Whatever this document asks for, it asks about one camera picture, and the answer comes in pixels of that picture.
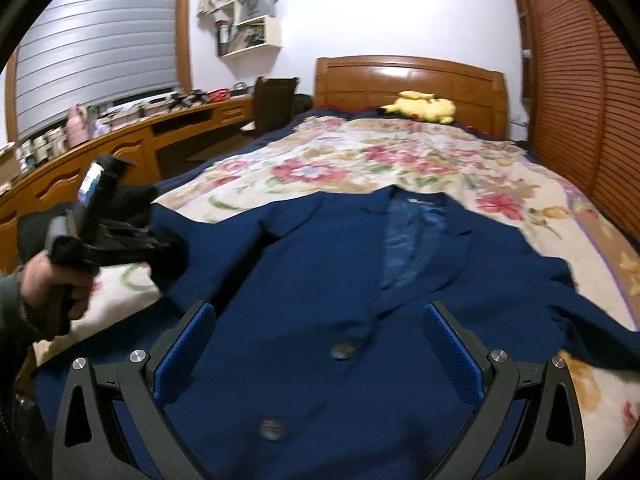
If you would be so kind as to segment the person's left hand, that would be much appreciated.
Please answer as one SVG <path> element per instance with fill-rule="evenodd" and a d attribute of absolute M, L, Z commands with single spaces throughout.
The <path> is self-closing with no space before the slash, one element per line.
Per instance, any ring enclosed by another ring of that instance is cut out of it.
<path fill-rule="evenodd" d="M 24 265 L 21 273 L 21 296 L 35 314 L 53 313 L 53 300 L 50 298 L 56 286 L 72 286 L 72 306 L 68 309 L 68 318 L 79 320 L 87 311 L 89 298 L 93 290 L 96 272 L 82 273 L 62 268 L 52 263 L 48 253 L 43 250 Z"/>

